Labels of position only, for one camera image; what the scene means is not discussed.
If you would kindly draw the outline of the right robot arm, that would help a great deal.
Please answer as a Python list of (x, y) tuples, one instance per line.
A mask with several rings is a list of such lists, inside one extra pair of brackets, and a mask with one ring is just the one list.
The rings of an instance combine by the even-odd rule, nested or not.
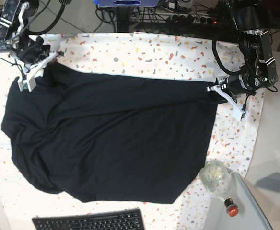
[(44, 11), (38, 12), (38, 0), (7, 0), (0, 15), (0, 53), (8, 53), (21, 72), (17, 83), (21, 91), (33, 91), (36, 78), (54, 58), (64, 55), (63, 51), (52, 51), (41, 37), (51, 30), (61, 18), (70, 0), (61, 0), (61, 7), (54, 21), (43, 31), (31, 32), (29, 26)]

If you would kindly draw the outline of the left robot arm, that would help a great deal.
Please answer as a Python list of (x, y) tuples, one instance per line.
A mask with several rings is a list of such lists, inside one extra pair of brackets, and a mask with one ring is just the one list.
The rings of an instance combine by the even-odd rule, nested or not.
[(254, 96), (258, 89), (277, 92), (276, 61), (272, 55), (271, 36), (268, 30), (269, 16), (261, 0), (223, 0), (226, 19), (232, 28), (245, 63), (238, 71), (228, 70), (217, 52), (219, 35), (212, 40), (212, 51), (220, 69), (226, 77), (218, 78), (209, 92), (215, 91), (233, 106), (233, 117), (240, 121), (245, 117), (246, 104), (238, 105), (237, 97), (245, 94)]

